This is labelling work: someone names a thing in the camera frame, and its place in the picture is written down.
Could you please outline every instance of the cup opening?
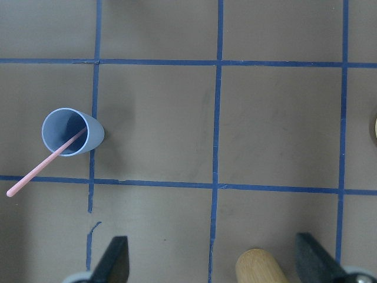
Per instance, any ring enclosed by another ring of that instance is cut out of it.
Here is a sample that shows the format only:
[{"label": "cup opening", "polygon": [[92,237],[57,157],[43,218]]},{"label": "cup opening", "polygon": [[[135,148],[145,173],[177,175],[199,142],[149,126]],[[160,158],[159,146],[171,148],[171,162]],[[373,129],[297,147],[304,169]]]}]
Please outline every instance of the cup opening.
[{"label": "cup opening", "polygon": [[[87,127],[87,124],[79,113],[70,109],[58,109],[50,113],[45,119],[42,126],[42,138],[47,148],[54,152],[84,127]],[[75,154],[84,147],[87,137],[88,131],[83,133],[60,155],[70,156]]]}]

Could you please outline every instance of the blue cup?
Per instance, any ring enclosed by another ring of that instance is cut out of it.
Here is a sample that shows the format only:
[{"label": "blue cup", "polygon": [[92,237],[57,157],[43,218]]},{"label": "blue cup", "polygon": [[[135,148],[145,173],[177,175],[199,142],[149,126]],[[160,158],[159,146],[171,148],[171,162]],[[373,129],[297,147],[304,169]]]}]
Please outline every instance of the blue cup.
[{"label": "blue cup", "polygon": [[54,152],[85,127],[87,131],[60,156],[72,156],[96,148],[104,140],[105,131],[95,118],[72,108],[59,108],[44,120],[42,139],[48,150]]}]

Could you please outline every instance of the vertical blue line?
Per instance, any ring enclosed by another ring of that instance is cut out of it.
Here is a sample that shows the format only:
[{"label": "vertical blue line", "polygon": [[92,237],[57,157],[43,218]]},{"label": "vertical blue line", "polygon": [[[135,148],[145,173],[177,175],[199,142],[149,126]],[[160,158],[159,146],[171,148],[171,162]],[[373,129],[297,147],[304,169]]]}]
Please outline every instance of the vertical blue line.
[{"label": "vertical blue line", "polygon": [[338,216],[336,220],[335,258],[340,263],[342,257],[343,206],[345,195],[345,154],[346,154],[346,116],[347,116],[347,77],[348,77],[348,0],[343,0],[343,67],[342,98],[340,111],[340,154],[339,154],[339,192]]},{"label": "vertical blue line", "polygon": [[[96,22],[95,22],[95,47],[93,66],[93,90],[92,90],[92,116],[97,118],[98,103],[98,78],[100,75],[100,47],[101,47],[101,20],[102,20],[102,0],[97,0]],[[88,212],[92,213],[94,197],[94,165],[95,150],[90,151],[89,162],[89,194],[88,194]]]},{"label": "vertical blue line", "polygon": [[211,205],[211,228],[210,228],[210,251],[208,266],[208,283],[212,282],[213,266],[213,245],[216,238],[216,215],[217,215],[217,193],[219,189],[219,132],[220,132],[220,98],[221,98],[221,76],[223,59],[223,23],[224,23],[224,2],[218,1],[217,16],[217,66],[216,66],[216,87],[214,99],[214,122],[213,122],[213,160],[212,160],[212,205]]},{"label": "vertical blue line", "polygon": [[87,266],[87,271],[90,270],[90,263],[92,261],[92,236],[93,236],[93,231],[94,229],[101,224],[101,221],[98,221],[92,229],[90,229],[90,232],[87,235],[87,260],[86,260],[86,266]]}]

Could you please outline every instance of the pink stick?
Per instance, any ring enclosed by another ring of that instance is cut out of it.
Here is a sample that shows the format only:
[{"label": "pink stick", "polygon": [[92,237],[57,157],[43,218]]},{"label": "pink stick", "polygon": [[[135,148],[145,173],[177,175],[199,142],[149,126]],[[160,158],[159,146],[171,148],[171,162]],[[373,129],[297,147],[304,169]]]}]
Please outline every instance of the pink stick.
[{"label": "pink stick", "polygon": [[79,131],[76,135],[71,137],[65,144],[63,144],[61,147],[56,149],[55,152],[53,152],[50,156],[48,156],[45,160],[41,162],[36,168],[31,170],[25,177],[23,177],[20,181],[18,181],[17,184],[15,184],[13,187],[11,187],[7,192],[6,195],[11,197],[14,196],[19,190],[21,190],[31,179],[33,179],[44,167],[49,165],[55,158],[59,156],[68,146],[73,144],[73,142],[78,139],[87,128],[83,128],[81,131]]}]

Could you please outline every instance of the wooden cylinder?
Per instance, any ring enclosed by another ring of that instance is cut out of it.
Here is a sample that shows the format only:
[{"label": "wooden cylinder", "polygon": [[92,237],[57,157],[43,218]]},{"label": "wooden cylinder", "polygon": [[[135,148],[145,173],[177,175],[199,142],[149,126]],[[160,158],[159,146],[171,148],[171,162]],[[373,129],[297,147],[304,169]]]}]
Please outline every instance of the wooden cylinder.
[{"label": "wooden cylinder", "polygon": [[250,249],[236,263],[238,283],[288,283],[274,257],[264,249]]}]

